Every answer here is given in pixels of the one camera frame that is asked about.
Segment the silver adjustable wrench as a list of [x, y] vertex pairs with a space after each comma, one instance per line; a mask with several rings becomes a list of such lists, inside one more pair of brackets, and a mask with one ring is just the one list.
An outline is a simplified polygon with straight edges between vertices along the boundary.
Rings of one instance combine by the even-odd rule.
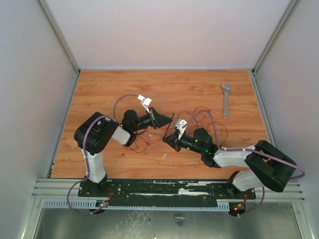
[[221, 85], [221, 89], [224, 93], [224, 104], [223, 104], [223, 117], [228, 118], [229, 116], [229, 94], [232, 91], [232, 89], [228, 86], [227, 83], [223, 83]]

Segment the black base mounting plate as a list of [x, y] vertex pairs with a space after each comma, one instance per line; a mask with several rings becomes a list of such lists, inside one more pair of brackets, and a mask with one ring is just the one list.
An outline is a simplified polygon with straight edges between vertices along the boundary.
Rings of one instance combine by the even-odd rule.
[[80, 197], [106, 198], [110, 204], [155, 204], [157, 206], [207, 206], [218, 200], [243, 202], [254, 200], [256, 194], [231, 189], [224, 180], [177, 180], [177, 179], [106, 179], [95, 187], [88, 182], [80, 183]]

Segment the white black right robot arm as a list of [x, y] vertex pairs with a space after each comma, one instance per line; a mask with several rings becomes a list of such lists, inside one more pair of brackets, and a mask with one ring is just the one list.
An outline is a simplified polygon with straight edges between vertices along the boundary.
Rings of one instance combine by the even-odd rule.
[[258, 187], [283, 192], [297, 168], [292, 159], [265, 140], [243, 149], [218, 148], [204, 128], [196, 129], [193, 136], [176, 129], [165, 136], [163, 142], [176, 152], [185, 148], [200, 154], [203, 163], [210, 168], [245, 167], [245, 171], [234, 172], [227, 181], [226, 192], [231, 198]]

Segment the black zip tie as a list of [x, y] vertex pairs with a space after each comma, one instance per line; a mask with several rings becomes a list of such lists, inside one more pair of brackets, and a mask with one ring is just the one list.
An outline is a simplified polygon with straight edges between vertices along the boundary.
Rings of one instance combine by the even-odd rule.
[[171, 116], [171, 118], [170, 118], [170, 123], [169, 123], [168, 126], [166, 127], [166, 130], [165, 130], [164, 135], [163, 135], [162, 138], [165, 138], [165, 137], [166, 137], [166, 135], [167, 135], [167, 133], [168, 133], [168, 130], [169, 130], [169, 128], [170, 128], [170, 125], [171, 125], [171, 123], [172, 123], [172, 121], [173, 121], [174, 115], [175, 115], [175, 113], [172, 113], [172, 116]]

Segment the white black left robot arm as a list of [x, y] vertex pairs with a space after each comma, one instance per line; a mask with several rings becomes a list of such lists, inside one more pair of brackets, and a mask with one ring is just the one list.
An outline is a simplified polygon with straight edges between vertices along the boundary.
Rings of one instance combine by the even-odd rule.
[[103, 150], [109, 141], [112, 139], [130, 147], [139, 130], [148, 127], [158, 129], [171, 122], [172, 118], [159, 114], [153, 107], [146, 110], [143, 116], [138, 116], [135, 110], [127, 110], [121, 123], [101, 112], [93, 113], [74, 133], [74, 140], [82, 151], [86, 165], [86, 176], [82, 183], [87, 181], [95, 196], [103, 196], [107, 191]]

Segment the aluminium corner post right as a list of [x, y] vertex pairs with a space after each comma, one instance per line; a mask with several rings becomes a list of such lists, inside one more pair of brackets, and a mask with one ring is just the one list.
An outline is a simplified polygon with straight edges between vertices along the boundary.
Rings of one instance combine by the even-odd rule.
[[275, 47], [277, 41], [280, 39], [282, 33], [284, 32], [285, 28], [288, 26], [291, 18], [293, 17], [294, 13], [296, 12], [297, 8], [301, 4], [301, 0], [290, 0], [287, 7], [285, 8], [279, 22], [277, 23], [274, 31], [272, 32], [269, 40], [267, 41], [266, 46], [264, 47], [260, 57], [258, 58], [254, 68], [252, 68], [252, 75], [257, 77], [257, 74], [265, 61], [267, 60], [269, 54]]

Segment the aluminium corner post left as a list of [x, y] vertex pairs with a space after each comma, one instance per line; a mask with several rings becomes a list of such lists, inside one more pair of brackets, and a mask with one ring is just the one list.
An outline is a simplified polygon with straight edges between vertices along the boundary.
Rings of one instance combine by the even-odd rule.
[[65, 54], [67, 55], [67, 57], [69, 59], [70, 64], [72, 65], [77, 76], [79, 76], [81, 69], [77, 63], [77, 60], [75, 59], [74, 54], [71, 51], [69, 44], [66, 41], [64, 34], [62, 33], [60, 26], [57, 23], [57, 20], [55, 19], [54, 15], [53, 15], [53, 12], [52, 12], [48, 2], [46, 0], [37, 0], [37, 2], [39, 3], [42, 11], [44, 12], [51, 28], [54, 31], [54, 34], [58, 38], [60, 45], [62, 46]]

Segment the aluminium corner post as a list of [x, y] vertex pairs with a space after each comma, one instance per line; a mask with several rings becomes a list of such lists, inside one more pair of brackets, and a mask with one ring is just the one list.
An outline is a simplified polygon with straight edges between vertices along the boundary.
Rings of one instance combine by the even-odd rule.
[[69, 44], [66, 41], [64, 34], [62, 33], [60, 26], [57, 23], [57, 20], [55, 19], [54, 15], [53, 15], [53, 12], [52, 12], [48, 2], [46, 0], [37, 0], [37, 2], [39, 3], [42, 11], [44, 12], [51, 28], [54, 31], [54, 34], [58, 38], [60, 45], [62, 46], [65, 54], [67, 55], [67, 57], [69, 59], [70, 64], [72, 65], [77, 76], [79, 76], [81, 69], [77, 63], [77, 60], [75, 59], [74, 54], [71, 51]]
[[277, 23], [274, 31], [272, 32], [269, 40], [267, 41], [266, 46], [264, 47], [260, 57], [258, 58], [254, 68], [252, 68], [252, 75], [257, 77], [257, 74], [265, 61], [267, 60], [269, 54], [275, 47], [277, 41], [280, 39], [282, 33], [284, 32], [285, 28], [288, 26], [291, 18], [293, 17], [294, 13], [296, 12], [297, 8], [301, 4], [301, 0], [290, 0], [287, 7], [285, 8], [279, 22]]

